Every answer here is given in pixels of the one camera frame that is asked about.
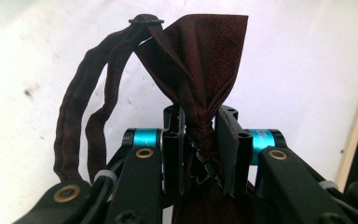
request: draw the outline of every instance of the brass screw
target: brass screw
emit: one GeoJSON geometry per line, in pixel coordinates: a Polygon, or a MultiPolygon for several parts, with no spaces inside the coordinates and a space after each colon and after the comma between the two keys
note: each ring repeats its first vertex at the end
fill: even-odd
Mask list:
{"type": "Polygon", "coordinates": [[[73,200],[80,193],[80,187],[78,185],[67,185],[58,189],[54,194],[54,202],[67,203],[73,200]]]}
{"type": "Polygon", "coordinates": [[[141,159],[149,158],[153,155],[153,151],[149,148],[141,148],[138,151],[136,151],[136,156],[141,159]]]}
{"type": "Polygon", "coordinates": [[[270,155],[270,157],[274,158],[275,160],[284,161],[287,159],[286,153],[280,150],[274,149],[269,151],[268,154],[270,155]]]}

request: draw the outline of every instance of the screw head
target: screw head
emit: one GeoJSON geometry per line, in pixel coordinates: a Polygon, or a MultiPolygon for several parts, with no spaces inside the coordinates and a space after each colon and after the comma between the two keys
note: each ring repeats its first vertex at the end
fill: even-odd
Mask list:
{"type": "Polygon", "coordinates": [[[128,210],[118,214],[115,219],[117,224],[141,224],[141,218],[136,214],[135,211],[128,210]]]}

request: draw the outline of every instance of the white wall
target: white wall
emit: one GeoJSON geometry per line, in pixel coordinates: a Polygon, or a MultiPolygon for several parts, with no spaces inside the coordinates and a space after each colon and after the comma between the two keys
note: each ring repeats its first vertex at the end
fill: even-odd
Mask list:
{"type": "MultiPolygon", "coordinates": [[[[225,104],[240,111],[243,128],[280,129],[292,150],[335,179],[358,104],[358,1],[19,2],[0,1],[0,223],[21,217],[59,182],[52,144],[66,87],[85,52],[140,13],[164,26],[190,13],[249,15],[225,104]]],[[[120,95],[105,130],[109,156],[127,128],[161,127],[170,104],[136,57],[120,95]]],[[[101,82],[84,120],[102,103],[101,82]]]]}

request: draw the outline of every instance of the dark red fabric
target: dark red fabric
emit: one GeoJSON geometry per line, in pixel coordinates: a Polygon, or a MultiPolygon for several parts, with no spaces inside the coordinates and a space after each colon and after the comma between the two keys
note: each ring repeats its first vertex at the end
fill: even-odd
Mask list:
{"type": "MultiPolygon", "coordinates": [[[[135,51],[161,90],[185,110],[186,134],[219,173],[212,119],[234,85],[246,26],[246,16],[188,15],[164,30],[176,55],[167,57],[157,39],[135,51]]],[[[249,198],[224,196],[214,184],[192,188],[175,203],[172,222],[253,223],[252,211],[249,198]]]]}
{"type": "MultiPolygon", "coordinates": [[[[139,15],[136,20],[156,20],[139,15]]],[[[91,182],[106,165],[103,127],[118,98],[118,86],[131,53],[136,54],[160,89],[186,112],[186,134],[219,173],[212,119],[231,91],[238,72],[247,17],[188,15],[162,32],[160,24],[133,24],[89,50],[62,101],[57,123],[54,171],[61,181],[78,179],[81,120],[103,67],[108,63],[105,102],[86,127],[91,182]]],[[[175,202],[173,223],[254,223],[249,197],[233,199],[216,184],[193,187],[175,202]]]]}
{"type": "MultiPolygon", "coordinates": [[[[156,20],[157,17],[139,15],[135,19],[156,20]]],[[[103,127],[117,103],[118,86],[124,66],[139,43],[151,36],[148,29],[157,29],[162,32],[160,24],[148,26],[133,24],[122,31],[109,35],[97,47],[90,49],[77,68],[75,77],[62,100],[54,142],[54,172],[61,181],[81,179],[77,170],[81,120],[101,72],[108,64],[103,107],[90,117],[86,127],[86,136],[89,142],[90,181],[93,182],[96,173],[105,167],[106,143],[103,127]]]]}

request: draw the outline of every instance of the drawstring bag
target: drawstring bag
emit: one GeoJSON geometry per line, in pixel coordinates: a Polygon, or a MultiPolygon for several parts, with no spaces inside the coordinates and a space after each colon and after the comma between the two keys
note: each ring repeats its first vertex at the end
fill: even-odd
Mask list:
{"type": "MultiPolygon", "coordinates": [[[[105,167],[104,124],[117,103],[125,64],[135,52],[161,91],[184,109],[186,135],[222,174],[212,120],[234,85],[247,16],[187,15],[165,30],[162,21],[153,15],[139,15],[130,22],[128,28],[109,35],[90,49],[79,65],[60,108],[54,172],[61,181],[81,179],[77,170],[81,120],[107,64],[104,104],[90,116],[85,131],[91,183],[105,167]]],[[[172,223],[255,223],[251,198],[223,195],[216,183],[192,187],[172,203],[172,223]]]]}

